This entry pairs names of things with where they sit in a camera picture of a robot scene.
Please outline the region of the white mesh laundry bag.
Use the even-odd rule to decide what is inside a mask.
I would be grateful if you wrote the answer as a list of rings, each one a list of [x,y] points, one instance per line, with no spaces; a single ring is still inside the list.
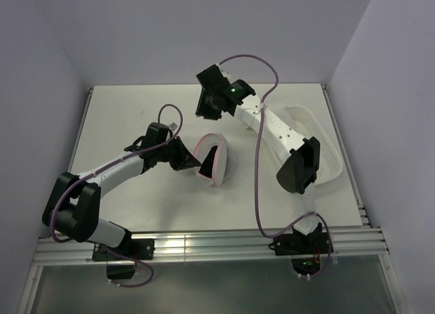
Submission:
[[[223,134],[204,135],[194,149],[194,157],[201,163],[194,169],[195,175],[209,186],[222,185],[236,171],[236,152]]]

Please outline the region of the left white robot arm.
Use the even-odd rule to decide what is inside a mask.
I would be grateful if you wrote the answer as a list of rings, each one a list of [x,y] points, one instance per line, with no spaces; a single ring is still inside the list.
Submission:
[[[164,124],[153,122],[113,160],[79,175],[62,173],[56,180],[42,215],[42,222],[54,236],[66,241],[93,242],[108,246],[117,259],[130,256],[131,232],[100,218],[101,199],[129,179],[164,162],[174,171],[199,167],[180,137]]]

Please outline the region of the black bra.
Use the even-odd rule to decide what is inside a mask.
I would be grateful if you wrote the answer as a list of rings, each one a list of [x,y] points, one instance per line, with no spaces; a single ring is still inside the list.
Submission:
[[[207,154],[206,158],[204,159],[198,173],[206,178],[212,178],[213,177],[213,164],[215,160],[215,155],[217,152],[217,146],[213,146],[209,153]]]

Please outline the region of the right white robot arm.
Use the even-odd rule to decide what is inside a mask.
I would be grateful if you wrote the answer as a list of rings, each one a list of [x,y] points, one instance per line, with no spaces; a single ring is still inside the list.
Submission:
[[[306,138],[290,128],[271,111],[245,81],[231,82],[218,65],[212,65],[196,75],[201,94],[196,116],[206,120],[219,120],[223,113],[230,114],[247,127],[278,157],[281,167],[276,179],[279,185],[293,195],[292,205],[300,218],[293,225],[297,250],[310,252],[318,242],[321,220],[316,216],[313,196],[320,160],[320,142]]]

